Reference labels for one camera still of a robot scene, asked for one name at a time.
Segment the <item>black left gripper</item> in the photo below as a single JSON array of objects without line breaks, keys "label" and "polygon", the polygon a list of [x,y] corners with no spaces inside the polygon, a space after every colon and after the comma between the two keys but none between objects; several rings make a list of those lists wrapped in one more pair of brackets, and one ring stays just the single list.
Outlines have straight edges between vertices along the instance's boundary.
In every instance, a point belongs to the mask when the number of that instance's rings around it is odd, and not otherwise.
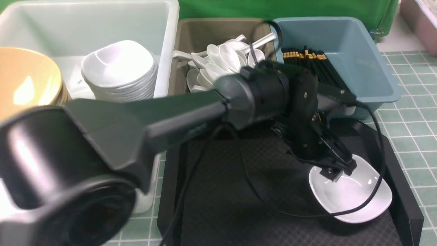
[{"label": "black left gripper", "polygon": [[341,105],[318,98],[319,81],[311,73],[289,80],[289,104],[275,117],[273,131],[297,159],[311,164],[343,164],[343,143],[329,128],[329,114]]}]

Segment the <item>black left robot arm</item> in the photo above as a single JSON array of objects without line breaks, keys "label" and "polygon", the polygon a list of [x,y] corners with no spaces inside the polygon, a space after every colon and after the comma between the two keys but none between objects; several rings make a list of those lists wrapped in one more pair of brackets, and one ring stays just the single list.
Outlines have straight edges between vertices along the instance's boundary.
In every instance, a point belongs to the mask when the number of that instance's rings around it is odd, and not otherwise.
[{"label": "black left robot arm", "polygon": [[317,112],[347,97],[309,70],[263,62],[205,92],[28,109],[1,123],[1,245],[102,245],[128,221],[136,189],[149,191],[157,154],[213,128],[280,115],[317,144]]}]

